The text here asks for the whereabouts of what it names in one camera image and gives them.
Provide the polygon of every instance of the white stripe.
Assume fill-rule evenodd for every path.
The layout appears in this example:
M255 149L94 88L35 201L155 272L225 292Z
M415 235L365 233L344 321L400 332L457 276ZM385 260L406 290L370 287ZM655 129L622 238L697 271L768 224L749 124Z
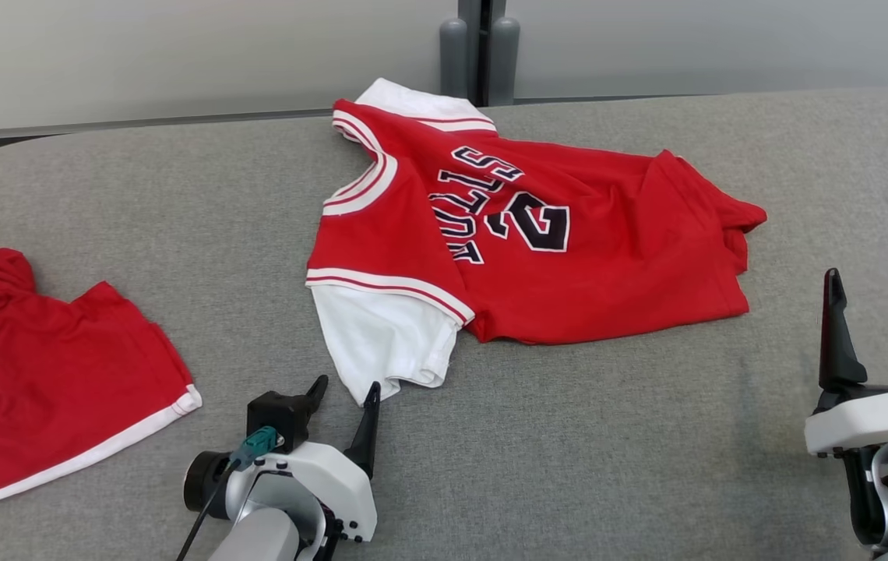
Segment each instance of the white stripe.
M343 277L348 278L348 280L351 281L358 281L358 283L373 284L375 288L362 287L359 284L352 284L349 283L349 281L337 280L336 278L316 280L316 278L319 277ZM447 313L448 316L451 316L452 319L455 319L459 324L471 322L475 317L475 312L473 312L472 308L469 308L468 305L465 305L465 302L453 297L450 292L444 291L441 288L436 287L434 284L418 280L418 278L388 277L384 276L384 274L362 273L359 270L335 269L335 267L327 267L327 269L310 269L306 271L306 287L315 287L319 284L336 284L338 287L354 288L358 291L387 292L387 294L391 295L407 295L407 297L419 298L422 299L423 302L427 302L429 305L433 305L435 308L440 309L441 312ZM439 298L440 302L446 302L447 305L457 309L458 313L461 313L464 317L455 316L455 313L452 312L451 309L447 309L447 306L441 305L437 299L429 298L427 295L420 294L420 292L416 291L423 291L426 292L427 295L433 295L434 298Z
M359 181L354 187L341 188L323 203L323 216L337 216L337 214L355 213L364 209L370 203L374 203L385 189L392 185L395 174L399 169L399 162L395 157L383 152L381 143L372 132L372 129L365 123L354 117L354 115L345 113L345 111L334 111L333 118L342 120L344 123L333 123L333 127L347 138L355 138L356 141L365 146L365 148L375 153L376 169L372 170L364 181ZM352 196L356 196L359 192L364 195L358 196L351 201L344 201Z
M437 121L420 121L428 127L433 127L438 131L455 132L455 131L492 131L496 132L496 125L486 124L481 121L458 121L455 123L439 123Z
M151 436L151 434L163 429L172 422L180 419L183 415L194 411L202 406L202 395L192 384L188 384L188 391L178 397L177 401L168 405L166 408L160 409L156 413L148 416L122 432L112 436L104 443L85 451L78 456L68 459L62 463L58 463L49 469L44 469L30 477L26 477L21 482L12 483L9 486L0 488L0 500L11 495L30 490L44 483L53 482L60 479L64 475L70 475L74 471L88 468L95 465L99 461L126 450L126 448L138 443L140 440Z

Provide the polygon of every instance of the shorts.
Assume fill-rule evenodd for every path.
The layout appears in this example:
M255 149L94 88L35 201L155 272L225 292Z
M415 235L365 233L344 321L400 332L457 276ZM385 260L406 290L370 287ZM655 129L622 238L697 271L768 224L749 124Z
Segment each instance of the shorts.
M36 294L0 249L0 499L102 461L202 405L160 327L107 283Z

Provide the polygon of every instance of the clothing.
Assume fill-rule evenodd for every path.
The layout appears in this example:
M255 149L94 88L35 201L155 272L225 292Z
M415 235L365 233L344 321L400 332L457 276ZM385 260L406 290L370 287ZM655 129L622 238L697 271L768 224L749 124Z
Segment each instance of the clothing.
M440 386L455 332L566 344L748 312L760 207L681 157L512 141L380 79L333 106L374 163L323 204L306 285L341 379Z
M35 292L0 249L0 499L97 463L202 398L163 331L99 283L70 303Z

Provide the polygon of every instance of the black cable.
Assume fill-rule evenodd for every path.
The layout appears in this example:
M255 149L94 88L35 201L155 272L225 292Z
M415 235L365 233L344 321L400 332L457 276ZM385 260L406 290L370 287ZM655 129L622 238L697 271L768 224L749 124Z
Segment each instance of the black cable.
M202 505L202 510L198 513L198 518L195 519L195 525L192 526L192 530L188 532L188 539L185 539L185 545L181 547L181 553L178 554L177 561L183 561L185 555L188 555L188 549L191 548L192 541L195 541L195 535L198 534L199 528L202 527L202 521L205 520L205 515L209 513L209 506L212 505L212 501L215 500L216 493L218 493L219 488L226 483L227 477L239 467L239 460L231 461L230 465L226 466L226 469L224 469L223 474L220 475L219 482L216 483L215 487L212 487L212 492L209 493L209 498L206 499L205 504Z

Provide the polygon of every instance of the red jersey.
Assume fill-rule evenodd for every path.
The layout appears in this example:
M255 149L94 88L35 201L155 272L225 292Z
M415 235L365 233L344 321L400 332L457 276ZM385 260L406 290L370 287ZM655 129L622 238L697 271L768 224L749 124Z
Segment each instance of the red jersey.
M416 298L479 340L528 344L748 312L736 276L766 214L681 157L503 139L464 100L385 81L365 96L334 105L373 164L323 205L313 290Z

